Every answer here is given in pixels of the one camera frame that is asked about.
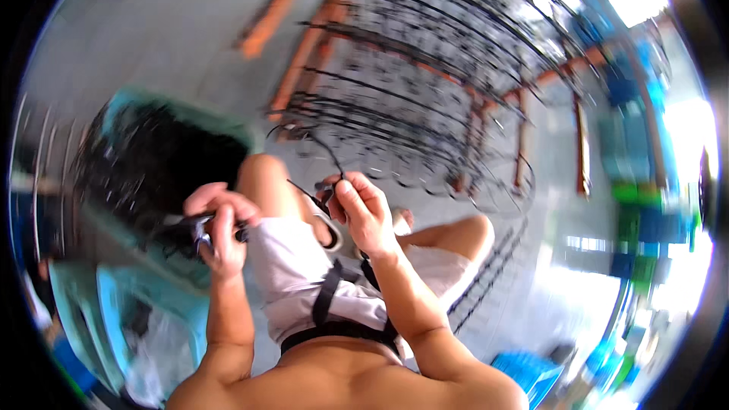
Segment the knee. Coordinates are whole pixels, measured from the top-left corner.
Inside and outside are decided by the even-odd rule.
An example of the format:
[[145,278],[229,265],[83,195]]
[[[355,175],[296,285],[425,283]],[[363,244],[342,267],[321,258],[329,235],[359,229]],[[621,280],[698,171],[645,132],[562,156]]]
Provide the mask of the knee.
[[481,241],[487,240],[489,236],[494,235],[494,226],[488,217],[484,214],[473,215],[463,219],[461,222],[464,223],[464,227],[468,228],[469,232]]
[[474,215],[461,221],[461,228],[468,231],[475,253],[472,262],[481,263],[491,254],[494,246],[494,225],[484,214]]
[[241,167],[238,169],[238,177],[245,175],[271,175],[271,173],[288,174],[286,164],[279,159],[268,155],[267,153],[255,153],[243,160]]

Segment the foot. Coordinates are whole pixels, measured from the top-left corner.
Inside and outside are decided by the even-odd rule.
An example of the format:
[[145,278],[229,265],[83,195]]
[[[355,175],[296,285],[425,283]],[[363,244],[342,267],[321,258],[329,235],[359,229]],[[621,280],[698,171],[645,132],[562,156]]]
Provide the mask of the foot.
[[392,229],[397,236],[405,236],[413,232],[415,217],[413,211],[402,207],[392,210]]

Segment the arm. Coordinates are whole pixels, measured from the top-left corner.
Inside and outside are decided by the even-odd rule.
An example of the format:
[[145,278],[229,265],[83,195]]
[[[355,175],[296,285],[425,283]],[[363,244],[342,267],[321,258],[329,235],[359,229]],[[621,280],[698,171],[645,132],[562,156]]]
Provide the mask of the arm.
[[258,208],[224,183],[207,184],[185,202],[185,214],[215,211],[210,233],[214,250],[200,249],[211,269],[207,340],[200,367],[174,391],[167,408],[205,407],[211,393],[249,378],[254,326],[243,282],[246,245],[233,240],[235,219],[256,226]]
[[456,408],[528,408],[524,391],[497,369],[481,363],[453,335],[437,297],[407,260],[392,231],[387,200],[361,173],[337,183],[333,216],[369,255],[392,324],[410,344],[425,377],[452,385]]

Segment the bare leg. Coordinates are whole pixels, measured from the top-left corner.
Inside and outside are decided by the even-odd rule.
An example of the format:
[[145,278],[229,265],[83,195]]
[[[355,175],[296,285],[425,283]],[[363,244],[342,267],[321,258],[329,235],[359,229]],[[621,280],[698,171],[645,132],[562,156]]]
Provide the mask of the bare leg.
[[257,153],[243,161],[235,189],[260,207],[262,217],[299,218],[314,227],[320,243],[329,244],[332,236],[327,225],[312,214],[303,194],[288,178],[289,171],[283,161]]
[[482,263],[494,245],[494,227],[485,215],[474,215],[453,223],[436,225],[397,241],[405,251],[409,245],[451,251],[466,257],[472,263]]

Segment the finger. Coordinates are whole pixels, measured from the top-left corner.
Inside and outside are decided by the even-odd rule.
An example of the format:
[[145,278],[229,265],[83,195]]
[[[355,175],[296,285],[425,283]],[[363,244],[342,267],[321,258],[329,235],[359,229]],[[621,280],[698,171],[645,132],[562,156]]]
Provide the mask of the finger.
[[215,255],[219,258],[230,256],[232,252],[232,235],[234,212],[231,205],[222,205],[215,212],[215,223],[210,239],[215,247]]
[[327,203],[327,207],[329,207],[329,213],[332,215],[333,219],[335,219],[342,225],[345,225],[347,223],[347,215],[344,214],[344,208],[342,208],[342,205],[340,204],[336,196],[333,196],[329,200],[329,202]]
[[204,210],[200,212],[216,212],[223,205],[231,206],[235,219],[239,221],[245,221],[251,226],[258,226],[261,221],[258,206],[254,205],[248,198],[238,192],[227,190],[218,192],[213,199],[207,202]]
[[328,184],[330,186],[334,185],[335,183],[339,182],[339,180],[342,178],[342,175],[337,173],[335,175],[327,176],[326,178],[322,179],[322,182],[324,184]]
[[212,268],[214,266],[214,251],[212,251],[207,244],[200,245],[200,256],[203,257],[203,261],[205,261],[205,264],[207,264],[209,267]]
[[367,176],[361,174],[358,171],[350,171],[345,174],[347,180],[352,184],[357,193],[360,194],[362,201],[368,201],[372,198],[378,198],[382,196],[382,190],[377,188],[375,184],[370,181]]
[[187,197],[185,203],[182,204],[182,212],[188,217],[190,215],[205,213],[208,209],[208,203],[217,194],[224,192],[226,188],[227,184],[223,182],[209,183],[198,187],[192,195]]
[[[316,199],[319,201],[323,200],[324,191],[316,192]],[[337,201],[336,196],[331,196],[329,198],[329,201],[327,201],[327,207],[329,208],[329,215],[342,225],[345,225],[347,223],[347,216],[344,215],[344,210],[342,209],[342,206]]]
[[360,194],[352,187],[348,180],[343,180],[335,186],[337,200],[347,214],[354,218],[366,218],[372,214],[360,198]]

